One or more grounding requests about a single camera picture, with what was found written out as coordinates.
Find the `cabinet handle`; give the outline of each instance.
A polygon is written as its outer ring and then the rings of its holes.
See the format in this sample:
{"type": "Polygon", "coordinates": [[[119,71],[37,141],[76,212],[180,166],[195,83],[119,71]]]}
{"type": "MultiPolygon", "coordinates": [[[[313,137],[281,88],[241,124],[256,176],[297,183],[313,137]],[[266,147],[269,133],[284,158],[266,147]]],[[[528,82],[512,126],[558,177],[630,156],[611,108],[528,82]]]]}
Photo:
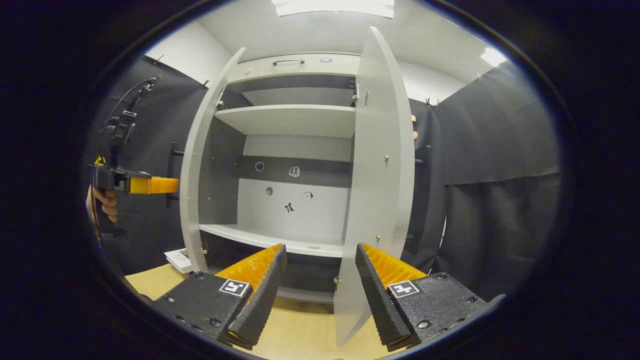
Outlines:
{"type": "Polygon", "coordinates": [[[305,60],[303,60],[303,59],[278,60],[278,61],[274,61],[273,62],[273,66],[276,66],[276,65],[278,65],[278,63],[282,63],[282,62],[285,62],[285,61],[299,61],[301,64],[305,63],[305,60]]]}

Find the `white cabinet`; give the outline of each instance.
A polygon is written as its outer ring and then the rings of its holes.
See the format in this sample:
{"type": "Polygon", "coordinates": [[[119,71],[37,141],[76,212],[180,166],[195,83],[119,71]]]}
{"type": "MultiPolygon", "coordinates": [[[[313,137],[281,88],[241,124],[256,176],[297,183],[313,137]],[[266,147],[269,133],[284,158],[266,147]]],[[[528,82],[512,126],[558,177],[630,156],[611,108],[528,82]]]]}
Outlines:
{"type": "Polygon", "coordinates": [[[371,315],[355,267],[357,243],[399,257],[406,237],[414,158],[401,73],[376,28],[361,56],[238,64],[242,52],[212,84],[189,133],[180,175],[186,247],[195,270],[208,272],[203,237],[220,244],[207,255],[218,259],[225,244],[286,244],[295,270],[279,295],[333,300],[343,344],[371,315]],[[313,281],[331,286],[316,290],[307,286],[313,281]]]}

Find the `dark gray stripe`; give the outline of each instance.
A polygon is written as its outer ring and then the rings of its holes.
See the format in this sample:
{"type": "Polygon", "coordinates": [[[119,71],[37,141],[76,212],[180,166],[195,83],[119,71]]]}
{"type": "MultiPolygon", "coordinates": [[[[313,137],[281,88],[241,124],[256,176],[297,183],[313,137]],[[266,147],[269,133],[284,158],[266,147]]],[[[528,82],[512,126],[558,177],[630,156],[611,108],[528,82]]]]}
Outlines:
{"type": "Polygon", "coordinates": [[[227,85],[226,92],[237,94],[247,91],[277,88],[355,88],[355,78],[336,75],[286,75],[241,81],[227,85]]]}
{"type": "Polygon", "coordinates": [[[351,187],[352,164],[346,161],[276,158],[271,156],[242,156],[239,162],[239,177],[254,180],[279,181],[281,183],[351,187]],[[255,165],[264,163],[264,170],[255,165]],[[289,175],[291,167],[300,168],[300,176],[289,175]]]}

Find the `cabinet door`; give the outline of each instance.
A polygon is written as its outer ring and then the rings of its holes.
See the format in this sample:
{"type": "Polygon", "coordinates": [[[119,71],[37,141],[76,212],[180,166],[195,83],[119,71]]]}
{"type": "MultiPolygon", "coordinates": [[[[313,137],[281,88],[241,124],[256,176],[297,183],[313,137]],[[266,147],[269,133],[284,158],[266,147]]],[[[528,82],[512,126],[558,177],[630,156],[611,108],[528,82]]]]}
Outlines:
{"type": "Polygon", "coordinates": [[[409,100],[396,59],[374,27],[364,44],[356,84],[353,181],[340,283],[333,298],[338,346],[371,316],[355,265],[356,245],[364,242],[399,258],[413,196],[409,100]]]}
{"type": "Polygon", "coordinates": [[[180,171],[180,225],[182,237],[194,271],[209,272],[207,262],[202,254],[200,224],[198,217],[198,180],[205,140],[209,134],[211,120],[216,112],[222,91],[227,87],[227,73],[238,63],[244,47],[235,53],[222,68],[218,77],[204,95],[198,112],[193,119],[187,143],[184,146],[184,159],[180,171]]]}

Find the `human hand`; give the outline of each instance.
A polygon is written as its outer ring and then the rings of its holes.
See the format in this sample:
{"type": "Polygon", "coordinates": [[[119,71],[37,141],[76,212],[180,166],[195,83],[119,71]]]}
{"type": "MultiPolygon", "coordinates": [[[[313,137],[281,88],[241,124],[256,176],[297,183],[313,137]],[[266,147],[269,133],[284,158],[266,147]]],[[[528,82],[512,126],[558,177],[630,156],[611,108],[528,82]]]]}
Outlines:
{"type": "Polygon", "coordinates": [[[116,221],[118,220],[117,218],[118,208],[116,207],[118,202],[116,200],[116,193],[113,190],[102,190],[102,189],[96,188],[93,185],[89,186],[89,190],[87,191],[87,194],[86,194],[85,205],[86,205],[86,210],[89,212],[89,214],[93,219],[93,222],[95,223],[95,219],[93,218],[94,201],[92,201],[92,199],[101,201],[102,206],[100,210],[103,213],[107,214],[107,216],[109,217],[109,220],[115,224],[116,221]]]}

